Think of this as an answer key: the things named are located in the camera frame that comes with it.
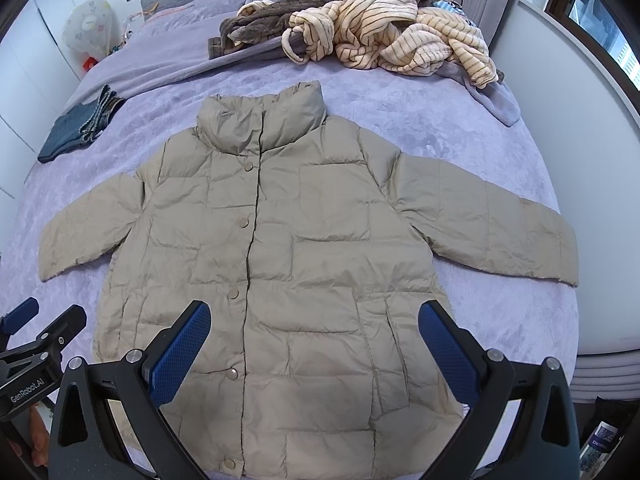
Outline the person's left hand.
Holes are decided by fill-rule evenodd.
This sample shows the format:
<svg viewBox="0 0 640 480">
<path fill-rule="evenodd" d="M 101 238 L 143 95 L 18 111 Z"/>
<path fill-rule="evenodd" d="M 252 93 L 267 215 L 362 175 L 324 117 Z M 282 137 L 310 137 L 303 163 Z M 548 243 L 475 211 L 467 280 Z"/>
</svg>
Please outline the person's left hand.
<svg viewBox="0 0 640 480">
<path fill-rule="evenodd" d="M 47 467 L 49 463 L 49 442 L 50 436 L 38 410 L 31 406 L 29 408 L 29 433 L 32 438 L 32 463 L 36 467 Z"/>
</svg>

